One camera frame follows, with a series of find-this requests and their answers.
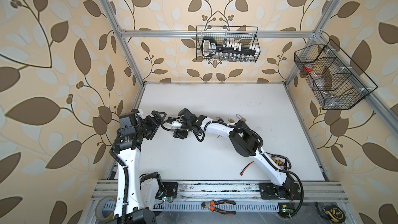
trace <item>pliers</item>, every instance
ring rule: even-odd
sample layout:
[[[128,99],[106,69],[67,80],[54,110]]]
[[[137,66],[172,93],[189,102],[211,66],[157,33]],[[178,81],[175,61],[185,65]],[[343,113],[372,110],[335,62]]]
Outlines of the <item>pliers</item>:
[[[205,209],[210,209],[212,212],[216,211],[219,212],[220,214],[225,214],[225,215],[235,215],[236,211],[225,211],[219,208],[214,207],[215,205],[220,205],[220,204],[232,204],[232,205],[236,205],[236,202],[231,201],[231,200],[219,200],[219,201],[211,201],[211,202],[203,202],[202,203],[202,208]]]

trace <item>wire basket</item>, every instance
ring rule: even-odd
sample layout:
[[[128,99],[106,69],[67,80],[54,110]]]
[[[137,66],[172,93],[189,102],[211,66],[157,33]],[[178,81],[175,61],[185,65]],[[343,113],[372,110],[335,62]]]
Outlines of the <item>wire basket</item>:
[[[350,59],[350,65],[336,55],[336,49],[342,50],[333,40],[326,45],[314,44],[295,52],[295,63],[314,92],[324,110],[348,110],[373,92],[376,83],[344,52]],[[367,87],[363,79],[374,86]]]
[[[196,26],[196,59],[256,62],[260,55],[258,27]]]

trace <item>beige wallpaper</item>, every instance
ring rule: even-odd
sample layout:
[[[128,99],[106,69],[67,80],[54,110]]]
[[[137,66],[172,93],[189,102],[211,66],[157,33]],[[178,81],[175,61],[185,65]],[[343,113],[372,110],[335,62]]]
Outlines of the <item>beige wallpaper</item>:
[[[76,224],[104,177],[138,86],[102,12],[97,0],[1,0],[1,223]]]
[[[220,62],[196,57],[192,39],[127,40],[144,80],[165,83],[282,82],[293,67],[293,53],[304,46],[302,38],[260,38],[257,62]]]
[[[313,30],[327,0],[109,0],[127,30],[187,30],[188,25]]]
[[[335,14],[324,34],[375,80],[374,93],[398,114],[397,0],[343,0]],[[342,183],[358,220],[398,223],[398,137],[365,101],[349,111],[325,111],[299,75],[290,89],[327,171]]]

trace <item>wire mesh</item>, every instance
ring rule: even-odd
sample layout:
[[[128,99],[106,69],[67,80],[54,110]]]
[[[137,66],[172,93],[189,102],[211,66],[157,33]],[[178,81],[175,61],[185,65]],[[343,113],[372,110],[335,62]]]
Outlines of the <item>wire mesh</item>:
[[[260,55],[258,27],[197,26],[196,60],[256,62]]]
[[[377,85],[373,90],[366,87],[355,76],[352,67],[346,66],[333,52],[335,45],[329,46],[329,43],[296,51],[295,63],[322,109],[348,110],[373,92]]]

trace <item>work surface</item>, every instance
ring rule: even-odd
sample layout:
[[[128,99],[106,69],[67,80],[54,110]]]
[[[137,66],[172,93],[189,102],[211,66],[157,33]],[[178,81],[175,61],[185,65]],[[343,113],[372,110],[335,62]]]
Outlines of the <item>work surface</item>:
[[[236,114],[264,140],[266,152],[286,156],[301,180],[324,178],[282,84],[149,84],[140,103],[144,116],[152,110],[176,117],[183,108],[197,117],[205,115],[238,121]],[[169,180],[269,180],[239,155],[229,138],[206,133],[198,142],[192,133],[181,140],[159,127],[152,140],[144,139],[140,174],[159,172]]]

